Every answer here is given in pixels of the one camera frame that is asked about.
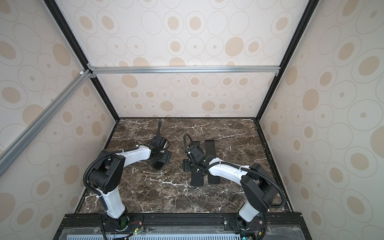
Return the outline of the black phone case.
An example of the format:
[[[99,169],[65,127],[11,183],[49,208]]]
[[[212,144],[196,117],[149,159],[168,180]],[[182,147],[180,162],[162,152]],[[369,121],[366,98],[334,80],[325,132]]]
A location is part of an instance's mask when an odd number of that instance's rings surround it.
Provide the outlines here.
[[[219,185],[221,183],[221,178],[219,176],[208,174],[208,183],[210,185]]]
[[[191,172],[192,187],[202,187],[204,185],[204,173]]]

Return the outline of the blue phone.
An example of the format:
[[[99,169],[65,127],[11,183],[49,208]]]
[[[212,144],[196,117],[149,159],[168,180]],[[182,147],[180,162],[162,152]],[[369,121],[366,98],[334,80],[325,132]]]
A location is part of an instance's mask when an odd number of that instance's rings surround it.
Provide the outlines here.
[[[205,151],[206,156],[212,156],[213,158],[216,158],[216,145],[214,140],[205,140]]]

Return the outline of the black phone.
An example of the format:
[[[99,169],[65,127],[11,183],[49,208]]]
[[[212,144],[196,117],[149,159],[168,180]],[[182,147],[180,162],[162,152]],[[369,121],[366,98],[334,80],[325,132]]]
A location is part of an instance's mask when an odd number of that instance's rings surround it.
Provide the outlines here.
[[[200,141],[193,141],[192,144],[194,144],[197,148],[201,147]]]
[[[170,157],[163,156],[159,158],[153,158],[151,162],[151,167],[155,170],[161,170],[166,164],[169,163]]]

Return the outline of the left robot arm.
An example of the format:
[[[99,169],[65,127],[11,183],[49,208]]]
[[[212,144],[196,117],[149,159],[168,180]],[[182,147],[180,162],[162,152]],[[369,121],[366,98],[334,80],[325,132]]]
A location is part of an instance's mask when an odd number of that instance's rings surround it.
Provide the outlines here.
[[[85,187],[101,199],[107,216],[119,224],[127,218],[126,207],[118,190],[124,168],[148,160],[150,166],[159,171],[171,159],[169,141],[161,136],[161,126],[162,121],[159,121],[156,134],[145,144],[125,150],[101,151],[84,173]]]

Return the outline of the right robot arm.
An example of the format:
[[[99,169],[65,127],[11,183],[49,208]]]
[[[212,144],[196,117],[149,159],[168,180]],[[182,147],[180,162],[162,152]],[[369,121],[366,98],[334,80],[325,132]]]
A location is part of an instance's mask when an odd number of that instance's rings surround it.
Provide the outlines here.
[[[238,212],[237,225],[240,228],[248,228],[256,216],[264,215],[269,209],[286,205],[284,191],[260,164],[240,166],[223,161],[215,154],[209,154],[209,145],[214,141],[206,141],[206,150],[203,151],[187,133],[183,135],[183,143],[188,157],[183,162],[183,170],[191,173],[193,187],[202,187],[207,175],[212,185],[219,184],[220,178],[224,178],[243,188],[247,200]]]

